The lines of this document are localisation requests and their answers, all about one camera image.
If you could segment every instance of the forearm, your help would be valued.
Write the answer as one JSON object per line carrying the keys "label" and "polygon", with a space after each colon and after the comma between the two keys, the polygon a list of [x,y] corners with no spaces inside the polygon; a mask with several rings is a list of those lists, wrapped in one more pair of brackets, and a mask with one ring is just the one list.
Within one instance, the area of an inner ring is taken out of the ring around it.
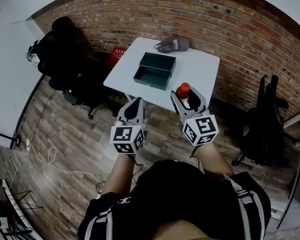
{"label": "forearm", "polygon": [[119,154],[110,175],[106,179],[101,195],[109,192],[126,196],[130,192],[135,163],[125,154]]}
{"label": "forearm", "polygon": [[202,168],[207,175],[223,179],[224,175],[234,175],[231,165],[222,157],[213,143],[198,147],[197,154],[200,158]]}

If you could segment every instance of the gray cap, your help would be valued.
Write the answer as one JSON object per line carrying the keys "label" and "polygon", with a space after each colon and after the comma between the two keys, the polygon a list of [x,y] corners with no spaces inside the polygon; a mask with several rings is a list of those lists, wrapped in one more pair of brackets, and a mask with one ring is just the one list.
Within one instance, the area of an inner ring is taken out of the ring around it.
{"label": "gray cap", "polygon": [[168,37],[154,46],[160,53],[185,52],[189,49],[189,40],[184,37]]}

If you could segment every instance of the office chair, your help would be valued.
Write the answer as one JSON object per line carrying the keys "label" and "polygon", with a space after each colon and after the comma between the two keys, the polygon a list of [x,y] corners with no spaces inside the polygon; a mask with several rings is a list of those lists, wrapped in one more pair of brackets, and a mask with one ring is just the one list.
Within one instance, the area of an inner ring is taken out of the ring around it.
{"label": "office chair", "polygon": [[35,42],[29,52],[37,54],[38,70],[51,77],[49,86],[62,91],[72,105],[90,107],[88,118],[93,119],[93,109],[105,103],[114,117],[119,109],[108,96],[112,90],[103,85],[111,69],[105,61],[87,58],[78,41],[78,30],[68,17],[52,24],[52,30],[40,42]]}
{"label": "office chair", "polygon": [[239,143],[242,155],[232,162],[237,166],[244,157],[256,164],[271,166],[283,164],[284,120],[278,108],[289,108],[286,100],[276,97],[278,77],[273,75],[265,88],[265,78],[260,81],[256,107],[249,110],[243,124]]}

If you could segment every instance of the green box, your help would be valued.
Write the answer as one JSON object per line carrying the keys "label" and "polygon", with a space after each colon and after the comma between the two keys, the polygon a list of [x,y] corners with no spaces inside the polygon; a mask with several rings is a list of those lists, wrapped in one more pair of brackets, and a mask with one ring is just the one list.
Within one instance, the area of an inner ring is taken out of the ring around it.
{"label": "green box", "polygon": [[166,90],[176,66],[176,57],[146,52],[133,80],[136,83]]}

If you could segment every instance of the white table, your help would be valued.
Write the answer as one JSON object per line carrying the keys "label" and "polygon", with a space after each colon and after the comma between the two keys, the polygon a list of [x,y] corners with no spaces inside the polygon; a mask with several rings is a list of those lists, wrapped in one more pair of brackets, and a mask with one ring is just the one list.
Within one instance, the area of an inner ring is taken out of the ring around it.
{"label": "white table", "polygon": [[[170,99],[171,91],[187,82],[196,88],[209,105],[214,89],[220,59],[203,51],[188,49],[168,54],[158,52],[154,46],[160,41],[138,37],[110,72],[104,85],[133,97],[141,97],[167,110],[175,111]],[[136,83],[134,76],[145,52],[176,57],[176,64],[166,90]]]}

